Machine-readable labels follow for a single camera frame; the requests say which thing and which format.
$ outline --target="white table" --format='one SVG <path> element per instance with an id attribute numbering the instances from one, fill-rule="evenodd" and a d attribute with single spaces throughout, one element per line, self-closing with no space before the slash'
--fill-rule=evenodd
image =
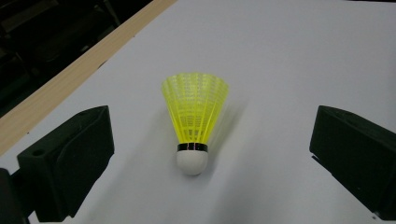
<path id="1" fill-rule="evenodd" d="M 64 223 L 378 223 L 311 159 L 319 105 L 396 132 L 396 4 L 178 1 L 0 158 L 77 112 L 109 105 L 116 154 Z M 176 168 L 162 81 L 205 72 L 230 85 L 199 176 Z M 37 223 L 35 216 L 31 222 Z"/>

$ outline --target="wooden board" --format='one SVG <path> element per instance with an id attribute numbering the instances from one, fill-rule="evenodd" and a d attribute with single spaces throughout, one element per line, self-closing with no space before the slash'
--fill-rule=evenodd
<path id="1" fill-rule="evenodd" d="M 0 118 L 0 156 L 35 127 L 125 43 L 175 2 L 176 0 L 153 0 L 66 67 L 58 76 Z"/>

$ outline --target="black plastic device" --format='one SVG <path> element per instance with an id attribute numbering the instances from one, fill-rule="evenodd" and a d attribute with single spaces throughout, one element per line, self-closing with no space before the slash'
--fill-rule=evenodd
<path id="1" fill-rule="evenodd" d="M 396 134 L 348 111 L 318 108 L 313 158 L 381 219 L 396 220 Z"/>
<path id="2" fill-rule="evenodd" d="M 0 169 L 0 223 L 74 217 L 114 154 L 108 106 L 82 111 L 18 155 L 20 169 Z"/>

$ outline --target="white surface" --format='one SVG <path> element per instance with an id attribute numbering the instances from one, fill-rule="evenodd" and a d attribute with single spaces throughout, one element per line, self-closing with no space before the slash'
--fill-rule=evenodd
<path id="1" fill-rule="evenodd" d="M 319 105 L 396 132 L 395 22 L 387 3 L 179 0 L 0 165 L 15 171 L 34 141 L 109 105 L 116 154 L 64 223 L 379 223 L 310 158 L 309 141 Z M 161 83 L 195 71 L 224 78 L 230 93 L 207 168 L 190 177 L 176 166 Z"/>
<path id="2" fill-rule="evenodd" d="M 185 175 L 199 175 L 207 166 L 207 152 L 182 150 L 176 154 L 177 167 Z"/>

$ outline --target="yellow shuttlecock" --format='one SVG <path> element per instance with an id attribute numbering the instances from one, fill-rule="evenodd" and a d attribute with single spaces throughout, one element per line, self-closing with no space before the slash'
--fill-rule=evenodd
<path id="1" fill-rule="evenodd" d="M 187 175 L 198 175 L 207 164 L 207 141 L 228 94 L 219 77 L 182 73 L 163 82 L 163 96 L 175 127 L 177 166 Z"/>

